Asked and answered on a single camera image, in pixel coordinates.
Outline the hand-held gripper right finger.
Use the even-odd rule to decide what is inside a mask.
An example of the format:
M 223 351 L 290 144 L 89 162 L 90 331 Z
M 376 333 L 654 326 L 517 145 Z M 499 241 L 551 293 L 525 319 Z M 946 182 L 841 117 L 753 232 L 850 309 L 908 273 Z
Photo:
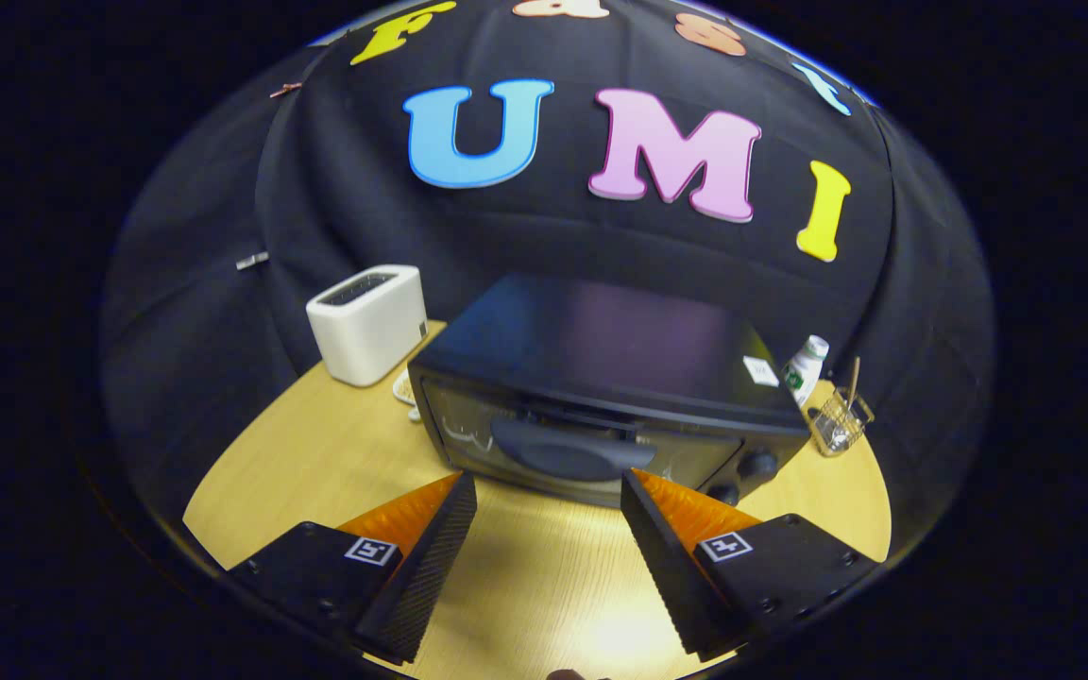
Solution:
M 816 522 L 757 519 L 632 468 L 620 509 L 687 653 L 764 653 L 849 598 L 876 569 Z

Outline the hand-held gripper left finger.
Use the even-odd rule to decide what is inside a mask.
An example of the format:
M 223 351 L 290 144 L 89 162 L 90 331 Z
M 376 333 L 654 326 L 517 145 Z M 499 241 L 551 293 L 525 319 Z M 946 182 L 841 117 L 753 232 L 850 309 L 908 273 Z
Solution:
M 417 658 L 475 509 L 474 478 L 457 472 L 336 528 L 298 522 L 228 576 L 312 636 L 401 666 Z

